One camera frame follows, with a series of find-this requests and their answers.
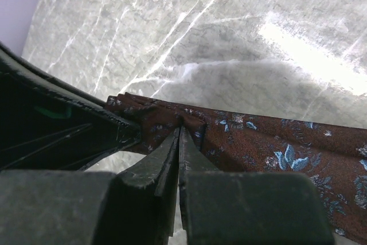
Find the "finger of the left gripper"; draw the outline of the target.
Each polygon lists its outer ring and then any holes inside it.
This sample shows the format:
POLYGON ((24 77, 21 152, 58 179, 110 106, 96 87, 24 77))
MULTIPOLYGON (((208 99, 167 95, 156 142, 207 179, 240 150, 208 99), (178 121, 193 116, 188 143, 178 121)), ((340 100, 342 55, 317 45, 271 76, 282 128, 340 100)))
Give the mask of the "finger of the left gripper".
POLYGON ((1 46, 1 169, 84 170, 139 141, 137 123, 1 46))

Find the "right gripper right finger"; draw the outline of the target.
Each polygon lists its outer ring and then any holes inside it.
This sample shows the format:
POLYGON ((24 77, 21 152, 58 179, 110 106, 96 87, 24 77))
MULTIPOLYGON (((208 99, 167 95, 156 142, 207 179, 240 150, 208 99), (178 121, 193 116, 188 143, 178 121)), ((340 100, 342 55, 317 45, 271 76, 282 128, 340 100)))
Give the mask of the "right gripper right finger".
POLYGON ((299 173, 218 170, 179 133, 179 202, 189 244, 334 244, 314 184, 299 173))

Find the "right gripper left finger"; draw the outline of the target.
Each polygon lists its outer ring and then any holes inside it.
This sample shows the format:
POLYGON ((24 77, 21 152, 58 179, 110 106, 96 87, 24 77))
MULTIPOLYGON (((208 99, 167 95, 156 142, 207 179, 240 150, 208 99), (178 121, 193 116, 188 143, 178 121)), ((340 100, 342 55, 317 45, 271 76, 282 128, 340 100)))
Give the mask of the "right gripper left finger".
POLYGON ((174 231, 176 129, 121 173, 6 170, 2 244, 167 244, 174 231))

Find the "brown blue floral tie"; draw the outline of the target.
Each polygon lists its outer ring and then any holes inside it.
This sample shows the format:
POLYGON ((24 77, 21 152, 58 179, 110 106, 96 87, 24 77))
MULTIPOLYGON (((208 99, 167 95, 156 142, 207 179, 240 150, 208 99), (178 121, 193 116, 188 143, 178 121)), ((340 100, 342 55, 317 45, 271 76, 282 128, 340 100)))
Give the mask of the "brown blue floral tie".
POLYGON ((185 127, 200 152, 229 172, 301 172, 318 188, 334 231, 366 243, 366 130, 213 110, 133 94, 110 96, 106 110, 136 122, 148 155, 185 127))

